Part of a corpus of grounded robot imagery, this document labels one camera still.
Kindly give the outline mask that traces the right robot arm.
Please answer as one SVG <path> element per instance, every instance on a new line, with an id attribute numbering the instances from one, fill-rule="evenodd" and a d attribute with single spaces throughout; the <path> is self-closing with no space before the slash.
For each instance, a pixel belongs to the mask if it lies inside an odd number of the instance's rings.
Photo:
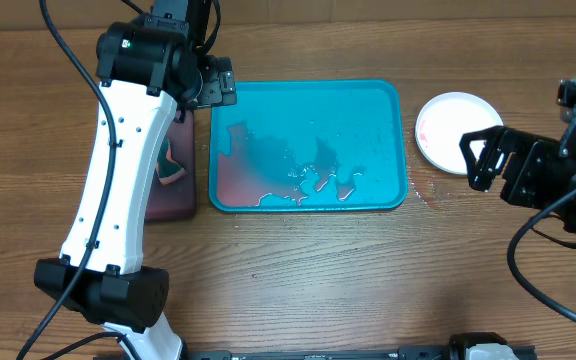
<path id="1" fill-rule="evenodd" d="M 560 82 L 557 104 L 567 124 L 559 140 L 506 126 L 464 134 L 459 147 L 469 186 L 486 192 L 500 175 L 505 180 L 502 200 L 539 210 L 570 195 L 576 189 L 576 78 Z M 576 233 L 576 193 L 554 213 L 566 231 Z"/>

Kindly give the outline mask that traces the white plate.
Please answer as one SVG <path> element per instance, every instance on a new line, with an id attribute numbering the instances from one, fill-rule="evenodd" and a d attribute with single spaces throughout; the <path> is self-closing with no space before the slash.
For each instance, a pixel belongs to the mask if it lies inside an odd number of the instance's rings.
<path id="1" fill-rule="evenodd" d="M 462 136 L 502 125 L 498 112 L 484 99 L 465 92 L 448 92 L 422 107 L 415 140 L 432 165 L 447 173 L 466 175 L 466 161 L 459 147 Z"/>

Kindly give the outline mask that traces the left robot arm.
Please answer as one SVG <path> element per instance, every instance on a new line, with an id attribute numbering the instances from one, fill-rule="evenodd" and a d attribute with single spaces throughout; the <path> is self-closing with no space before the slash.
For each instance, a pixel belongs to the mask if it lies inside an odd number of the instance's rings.
<path id="1" fill-rule="evenodd" d="M 185 351 L 164 313 L 168 273 L 144 264 L 142 243 L 174 118 L 237 101 L 230 60 L 210 54 L 217 28 L 207 16 L 188 4 L 156 5 L 100 36 L 97 69 L 85 77 L 99 114 L 81 202 L 59 255 L 34 272 L 56 308 L 101 325 L 131 359 L 180 359 Z"/>

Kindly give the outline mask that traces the green and white sponge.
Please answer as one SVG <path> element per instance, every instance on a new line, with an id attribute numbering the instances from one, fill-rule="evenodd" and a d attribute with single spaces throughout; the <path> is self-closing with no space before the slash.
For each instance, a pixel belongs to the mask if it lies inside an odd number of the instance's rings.
<path id="1" fill-rule="evenodd" d="M 167 137 L 158 152 L 155 171 L 162 185 L 170 185 L 187 174 L 185 167 L 173 159 L 172 146 Z"/>

